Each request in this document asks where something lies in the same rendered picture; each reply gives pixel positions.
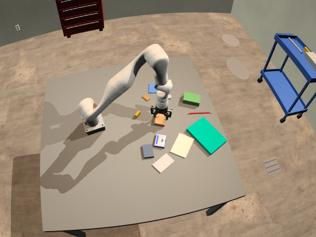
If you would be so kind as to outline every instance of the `red tool chest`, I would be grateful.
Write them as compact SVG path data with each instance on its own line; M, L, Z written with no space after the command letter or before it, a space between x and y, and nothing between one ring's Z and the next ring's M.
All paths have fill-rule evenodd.
M64 36L104 28L102 0L56 0Z

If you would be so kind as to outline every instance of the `robotic arm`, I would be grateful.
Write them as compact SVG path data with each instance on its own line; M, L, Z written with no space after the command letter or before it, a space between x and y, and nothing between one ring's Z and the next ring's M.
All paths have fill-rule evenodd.
M133 85L139 69L146 62L155 71L154 88L158 90L156 107L151 107L151 114L154 117L158 113L164 114L167 120L171 117L172 110L168 110L169 93L172 89L172 81L168 80L167 74L169 58L160 45L152 44L110 79L99 105L96 105L91 98L86 98L79 103L78 110L87 125L94 127L98 124L102 111Z

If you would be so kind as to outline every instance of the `wall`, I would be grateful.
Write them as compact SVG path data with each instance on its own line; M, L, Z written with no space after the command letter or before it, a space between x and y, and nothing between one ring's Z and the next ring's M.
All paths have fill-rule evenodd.
M103 0L104 20L177 12L231 13L233 1ZM0 47L61 30L55 0L1 0L0 18Z
M315 10L315 0L234 0L231 13L268 56L276 33L297 35L311 51L316 52ZM285 57L286 53L277 45L271 62L280 68ZM290 59L285 64L284 72L299 93L306 79ZM305 104L315 92L316 83L312 83L302 95ZM306 116L316 131L316 99L308 106Z

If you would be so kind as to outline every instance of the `teal folder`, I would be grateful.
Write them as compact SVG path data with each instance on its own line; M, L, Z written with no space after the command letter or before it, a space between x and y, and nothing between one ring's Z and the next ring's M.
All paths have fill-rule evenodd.
M187 131L210 154L214 153L227 141L226 138L223 137L223 135L204 117L188 127Z

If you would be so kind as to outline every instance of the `cart shelf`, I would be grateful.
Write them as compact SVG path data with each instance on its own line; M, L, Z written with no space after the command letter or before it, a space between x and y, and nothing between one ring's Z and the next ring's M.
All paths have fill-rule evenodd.
M304 57L304 54L305 54L304 47L307 47L307 46L301 41L301 39L298 36L295 36L293 34L276 33L274 39L275 39L275 43L272 47L271 53L268 57L268 60L266 62L264 69L261 70L261 76L258 79L258 82L261 83L262 77L264 77L271 91L273 92L276 99L280 103L285 113L285 116L281 118L280 122L285 122L285 118L287 116L291 116L295 114L298 114L297 118L299 119L300 117L302 117L302 114L308 110L307 107L316 97L316 93L315 93L313 97L310 99L310 101L307 103L307 105L305 105L304 101L301 98L303 92L305 91L309 83L316 82L316 70L311 66L311 64ZM282 49L286 52L287 56L281 68L267 69L267 66L272 57L274 49L276 48L277 43L279 43ZM286 76L286 74L283 71L283 67L289 57L294 62L294 64L298 67L298 69L301 71L305 79L307 80L305 86L303 87L300 93L296 91L295 87L293 86L293 84L291 83L291 81L289 80L289 78Z

